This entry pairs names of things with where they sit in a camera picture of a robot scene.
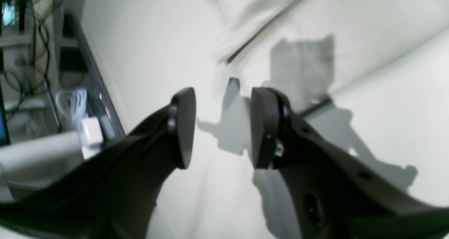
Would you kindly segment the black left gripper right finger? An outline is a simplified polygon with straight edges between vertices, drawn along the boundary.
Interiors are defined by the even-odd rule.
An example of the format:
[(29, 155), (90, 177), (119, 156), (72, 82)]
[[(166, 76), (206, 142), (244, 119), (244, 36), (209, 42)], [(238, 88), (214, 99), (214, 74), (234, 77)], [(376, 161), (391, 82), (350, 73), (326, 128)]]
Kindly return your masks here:
[(251, 162), (280, 173), (303, 239), (442, 239), (448, 208), (400, 190), (328, 142), (270, 87), (250, 96)]

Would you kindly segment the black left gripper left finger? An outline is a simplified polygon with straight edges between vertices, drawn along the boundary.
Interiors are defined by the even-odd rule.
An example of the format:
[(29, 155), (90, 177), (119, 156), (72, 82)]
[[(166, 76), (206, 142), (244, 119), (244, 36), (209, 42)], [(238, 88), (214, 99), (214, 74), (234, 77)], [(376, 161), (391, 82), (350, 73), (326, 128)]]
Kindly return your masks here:
[(1, 226), (39, 239), (144, 239), (164, 181), (189, 167), (195, 119), (195, 90), (186, 87), (55, 183), (1, 204)]

